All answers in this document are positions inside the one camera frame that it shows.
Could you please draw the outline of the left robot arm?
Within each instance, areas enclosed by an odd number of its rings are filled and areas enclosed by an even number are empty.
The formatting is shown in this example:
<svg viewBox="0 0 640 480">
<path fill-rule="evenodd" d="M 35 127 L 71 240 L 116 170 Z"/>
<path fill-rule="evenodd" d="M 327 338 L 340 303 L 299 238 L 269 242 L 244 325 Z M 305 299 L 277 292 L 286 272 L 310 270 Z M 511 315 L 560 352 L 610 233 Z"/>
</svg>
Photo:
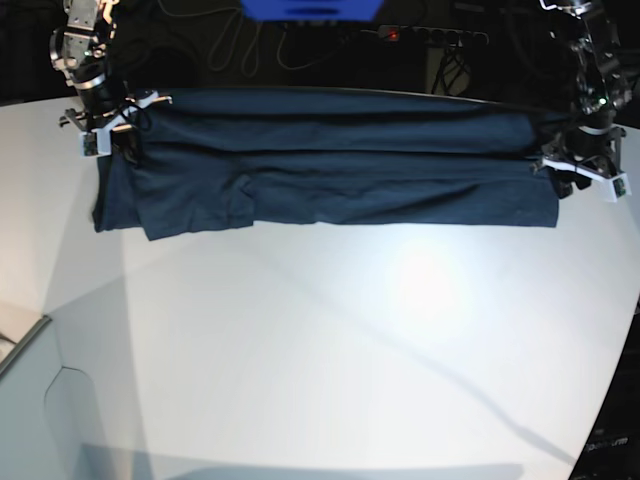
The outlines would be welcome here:
<svg viewBox="0 0 640 480">
<path fill-rule="evenodd" d="M 533 170 L 551 171 L 559 198 L 595 185 L 603 199 L 616 203 L 632 194 L 621 165 L 624 128 L 617 113 L 632 99 L 632 90 L 614 52 L 616 35 L 600 1 L 542 1 L 543 10 L 571 16 L 577 34 L 569 48 L 577 60 L 576 100 L 571 120 L 541 147 Z"/>
</svg>

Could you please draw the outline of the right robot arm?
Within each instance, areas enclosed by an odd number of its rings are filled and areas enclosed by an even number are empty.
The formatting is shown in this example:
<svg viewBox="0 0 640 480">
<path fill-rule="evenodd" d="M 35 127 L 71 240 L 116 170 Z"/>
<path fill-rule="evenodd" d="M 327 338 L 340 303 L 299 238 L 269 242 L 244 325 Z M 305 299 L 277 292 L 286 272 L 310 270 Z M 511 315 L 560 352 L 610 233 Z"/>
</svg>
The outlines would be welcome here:
<svg viewBox="0 0 640 480">
<path fill-rule="evenodd" d="M 67 23 L 50 40 L 52 67 L 64 75 L 81 105 L 65 110 L 58 125 L 78 129 L 81 153 L 89 158 L 111 155 L 115 134 L 135 129 L 136 119 L 150 106 L 173 102 L 156 90 L 134 94 L 116 74 L 108 49 L 117 30 L 117 5 L 112 0 L 65 1 Z"/>
</svg>

